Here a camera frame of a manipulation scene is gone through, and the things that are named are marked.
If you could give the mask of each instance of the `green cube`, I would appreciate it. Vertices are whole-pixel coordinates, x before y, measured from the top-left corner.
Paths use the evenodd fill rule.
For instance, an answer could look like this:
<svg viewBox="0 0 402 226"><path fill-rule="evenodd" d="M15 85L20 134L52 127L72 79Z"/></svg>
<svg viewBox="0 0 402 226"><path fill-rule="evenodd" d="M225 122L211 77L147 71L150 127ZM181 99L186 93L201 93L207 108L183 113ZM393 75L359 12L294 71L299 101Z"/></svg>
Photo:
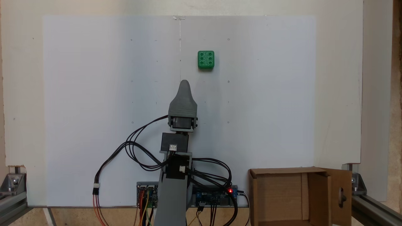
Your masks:
<svg viewBox="0 0 402 226"><path fill-rule="evenodd" d="M215 53L211 50L198 51L198 68L210 68L215 66Z"/></svg>

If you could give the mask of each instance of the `circuit board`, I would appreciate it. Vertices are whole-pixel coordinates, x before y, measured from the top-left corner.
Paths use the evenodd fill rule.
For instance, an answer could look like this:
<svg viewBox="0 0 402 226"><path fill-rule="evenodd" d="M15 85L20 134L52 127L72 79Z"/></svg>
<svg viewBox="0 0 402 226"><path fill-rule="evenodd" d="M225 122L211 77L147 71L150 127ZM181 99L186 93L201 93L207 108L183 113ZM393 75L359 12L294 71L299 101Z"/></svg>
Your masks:
<svg viewBox="0 0 402 226"><path fill-rule="evenodd" d="M147 208L158 207L158 182L137 182L137 203L146 203L148 200Z"/></svg>
<svg viewBox="0 0 402 226"><path fill-rule="evenodd" d="M216 186L210 186L212 191L201 191L198 188L193 188L193 195L195 195L194 206L211 206L216 204L217 206L233 206L233 201L226 191L213 191ZM229 192L232 193L234 199L237 202L237 185L233 185Z"/></svg>

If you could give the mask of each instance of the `cardboard box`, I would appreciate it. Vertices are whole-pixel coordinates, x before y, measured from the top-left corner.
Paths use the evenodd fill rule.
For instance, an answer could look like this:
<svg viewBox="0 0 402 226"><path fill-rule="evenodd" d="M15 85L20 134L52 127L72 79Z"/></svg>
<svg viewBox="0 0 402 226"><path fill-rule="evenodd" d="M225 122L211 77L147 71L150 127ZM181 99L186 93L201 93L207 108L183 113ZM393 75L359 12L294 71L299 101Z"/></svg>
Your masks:
<svg viewBox="0 0 402 226"><path fill-rule="evenodd" d="M351 180L318 167L250 169L251 225L350 226Z"/></svg>

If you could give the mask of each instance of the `metal bracket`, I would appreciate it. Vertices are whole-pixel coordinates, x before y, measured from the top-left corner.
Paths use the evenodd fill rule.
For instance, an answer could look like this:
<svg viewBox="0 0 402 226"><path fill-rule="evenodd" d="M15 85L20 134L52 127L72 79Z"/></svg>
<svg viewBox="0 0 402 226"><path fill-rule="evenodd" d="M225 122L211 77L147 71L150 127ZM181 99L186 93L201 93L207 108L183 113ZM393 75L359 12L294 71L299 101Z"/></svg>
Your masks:
<svg viewBox="0 0 402 226"><path fill-rule="evenodd" d="M402 215L367 195L359 173L352 174L352 216L365 226L400 226Z"/></svg>
<svg viewBox="0 0 402 226"><path fill-rule="evenodd" d="M29 212L26 174L16 173L6 175L0 186L0 226L7 226Z"/></svg>

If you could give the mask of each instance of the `white board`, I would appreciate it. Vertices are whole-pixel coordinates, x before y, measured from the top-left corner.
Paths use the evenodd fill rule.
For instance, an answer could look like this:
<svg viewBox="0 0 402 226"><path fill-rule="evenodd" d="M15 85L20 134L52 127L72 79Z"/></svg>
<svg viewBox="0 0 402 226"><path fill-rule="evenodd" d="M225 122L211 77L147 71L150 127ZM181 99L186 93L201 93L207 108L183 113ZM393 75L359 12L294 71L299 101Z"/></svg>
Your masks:
<svg viewBox="0 0 402 226"><path fill-rule="evenodd" d="M226 162L240 189L250 168L312 166L315 27L311 16L45 17L47 205L91 206L100 165L167 114L181 79L198 103L189 150ZM215 51L212 72L198 70L199 50ZM164 131L138 140L159 159ZM122 152L101 174L101 205L135 205L136 182L158 176Z"/></svg>

